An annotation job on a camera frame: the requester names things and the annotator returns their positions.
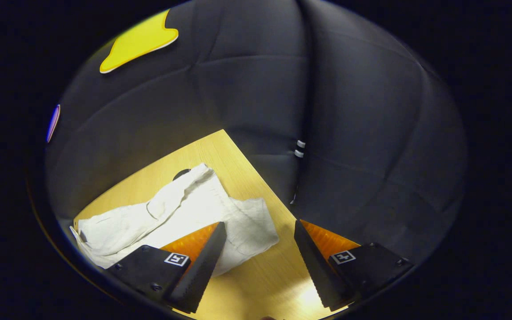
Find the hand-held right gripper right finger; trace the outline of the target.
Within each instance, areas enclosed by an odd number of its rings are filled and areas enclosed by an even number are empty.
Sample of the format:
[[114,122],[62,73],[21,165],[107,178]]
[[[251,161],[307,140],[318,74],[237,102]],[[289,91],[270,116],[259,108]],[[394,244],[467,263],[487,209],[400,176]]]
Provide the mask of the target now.
[[293,238],[323,307],[354,307],[391,286],[413,267],[379,243],[360,245],[305,220]]

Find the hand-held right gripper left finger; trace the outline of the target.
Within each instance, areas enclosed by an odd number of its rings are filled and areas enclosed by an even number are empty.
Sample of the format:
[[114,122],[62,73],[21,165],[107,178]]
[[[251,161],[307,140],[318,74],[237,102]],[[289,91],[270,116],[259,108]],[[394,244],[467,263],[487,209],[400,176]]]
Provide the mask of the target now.
[[225,223],[219,221],[161,248],[142,245],[107,272],[163,307],[195,313],[225,242]]

